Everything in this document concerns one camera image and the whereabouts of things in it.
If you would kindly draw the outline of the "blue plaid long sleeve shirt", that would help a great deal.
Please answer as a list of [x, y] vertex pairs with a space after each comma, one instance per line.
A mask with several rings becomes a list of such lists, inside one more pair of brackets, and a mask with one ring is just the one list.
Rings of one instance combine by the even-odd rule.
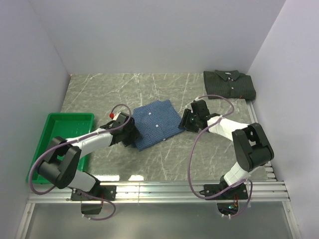
[[152, 147], [185, 131], [179, 128], [181, 117], [170, 100], [155, 101], [135, 108], [133, 118], [141, 134], [141, 137], [134, 143], [138, 151]]

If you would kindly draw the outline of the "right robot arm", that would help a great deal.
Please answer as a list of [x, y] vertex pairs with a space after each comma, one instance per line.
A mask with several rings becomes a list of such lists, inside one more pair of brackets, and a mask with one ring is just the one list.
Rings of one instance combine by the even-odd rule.
[[[259, 123], [246, 124], [227, 119], [226, 117], [233, 112], [234, 106], [231, 105], [231, 111], [224, 115], [211, 114], [204, 100], [193, 101], [191, 108], [183, 112], [179, 128], [198, 133], [190, 152], [187, 180], [191, 192], [200, 199], [210, 200], [218, 196], [231, 199], [236, 195], [237, 187], [247, 181], [252, 172], [274, 158], [274, 151], [262, 126]], [[236, 163], [221, 177], [219, 192], [211, 196], [196, 193], [190, 175], [195, 146], [205, 132], [214, 133], [232, 141], [236, 157]]]

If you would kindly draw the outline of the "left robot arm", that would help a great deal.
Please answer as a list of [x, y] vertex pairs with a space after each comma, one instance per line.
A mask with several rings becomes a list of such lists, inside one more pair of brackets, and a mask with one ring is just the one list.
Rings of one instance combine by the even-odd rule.
[[102, 190], [101, 181], [77, 169], [80, 159], [95, 150], [118, 143], [129, 146], [140, 136], [134, 118], [126, 113], [119, 113], [91, 133], [69, 139], [57, 136], [31, 167], [30, 188], [35, 191], [31, 178], [36, 172], [56, 188], [80, 190], [88, 200], [96, 200]]

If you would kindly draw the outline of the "dark striped shirt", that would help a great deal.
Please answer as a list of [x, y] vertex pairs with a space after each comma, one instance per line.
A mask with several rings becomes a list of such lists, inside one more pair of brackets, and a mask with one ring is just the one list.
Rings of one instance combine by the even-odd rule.
[[234, 71], [204, 71], [204, 85], [206, 94], [209, 99], [217, 99], [218, 97], [211, 95], [219, 95], [230, 99], [245, 99], [253, 101], [256, 98], [256, 90], [254, 88], [250, 75]]

